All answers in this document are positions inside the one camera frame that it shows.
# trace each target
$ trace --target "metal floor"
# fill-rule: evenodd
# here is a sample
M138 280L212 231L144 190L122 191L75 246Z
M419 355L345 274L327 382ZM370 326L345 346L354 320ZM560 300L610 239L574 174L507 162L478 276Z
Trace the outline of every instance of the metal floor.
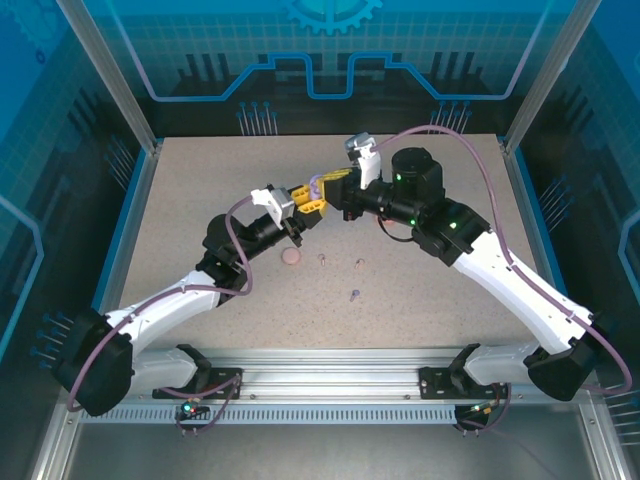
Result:
M514 407L499 429L563 480L597 478L578 411ZM514 440L451 426L218 426L182 438L164 425L82 425L67 480L551 477Z

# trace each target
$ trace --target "beige tabletop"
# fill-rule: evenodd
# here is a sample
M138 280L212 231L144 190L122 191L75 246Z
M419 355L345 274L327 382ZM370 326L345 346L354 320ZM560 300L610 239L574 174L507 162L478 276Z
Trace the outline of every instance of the beige tabletop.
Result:
M212 217L267 183L292 187L316 173L349 166L343 136L168 138L164 141L136 242L121 306L175 283L204 253ZM378 142L386 138L377 137ZM498 142L494 135L469 136L489 166L510 248L534 266ZM404 138L383 152L389 179L392 154L424 146L444 169L447 195L493 223L486 188L473 160L444 135ZM260 207L238 212L244 223L263 215ZM401 225L396 236L408 235ZM302 261L284 265L285 240L252 261L255 285L198 315L154 344L190 343L199 348L392 348L461 346L526 341L532 335L482 287L415 244L386 237L365 214L343 222L329 210L303 234ZM318 254L326 256L321 266ZM354 268L362 258L365 264ZM351 292L360 296L350 302Z

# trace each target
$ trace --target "gear logo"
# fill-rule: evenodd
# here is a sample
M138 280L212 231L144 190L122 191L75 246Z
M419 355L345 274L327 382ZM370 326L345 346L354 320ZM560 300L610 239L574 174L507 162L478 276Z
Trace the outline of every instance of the gear logo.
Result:
M53 40L60 24L54 0L0 0L0 13L9 13L37 48Z
M311 27L315 34L336 30L345 34L349 28L360 28L362 19L373 18L373 9L382 7L382 0L282 0L289 20L300 22L301 28Z

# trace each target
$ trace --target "enclosure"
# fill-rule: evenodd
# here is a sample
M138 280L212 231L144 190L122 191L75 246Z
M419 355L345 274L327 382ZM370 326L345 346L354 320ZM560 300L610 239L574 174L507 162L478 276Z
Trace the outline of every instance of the enclosure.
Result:
M459 403L421 399L421 367L533 337L370 215L328 212L299 265L269 250L252 261L252 295L153 343L243 369L211 432L181 438L180 403L150 395L67 412L51 368L67 319L178 281L211 218L251 190L348 167L357 133L434 124L484 157L513 251L615 319L610 341L635 376L639 21L624 0L0 3L0 476L636 478L634 391L558 402L514 384L507 420L478 440L447 420ZM426 148L447 195L493 223L455 139L402 139L383 177L402 147ZM621 375L603 355L590 380Z

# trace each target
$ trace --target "work surface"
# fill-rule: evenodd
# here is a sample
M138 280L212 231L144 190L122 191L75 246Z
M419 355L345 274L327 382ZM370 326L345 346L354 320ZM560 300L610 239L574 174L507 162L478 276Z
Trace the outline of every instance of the work surface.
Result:
M175 283L194 268L212 217L267 183L292 187L316 173L349 166L342 136L169 138L164 142L140 227L121 305ZM378 142L385 136L378 136ZM494 135L469 139L487 162L511 250L533 259ZM401 139L383 152L390 179L399 148L423 146L444 170L447 196L493 223L482 177L467 151L444 135ZM241 209L248 223L262 207ZM406 237L394 225L391 234ZM346 223L329 210L303 234L302 261L280 260L289 240L252 261L254 290L190 319L154 344L202 348L378 348L500 344L532 338L528 330L475 282L415 244L385 236L373 216ZM326 256L321 266L318 255ZM358 259L362 267L355 269ZM360 296L350 302L351 292Z

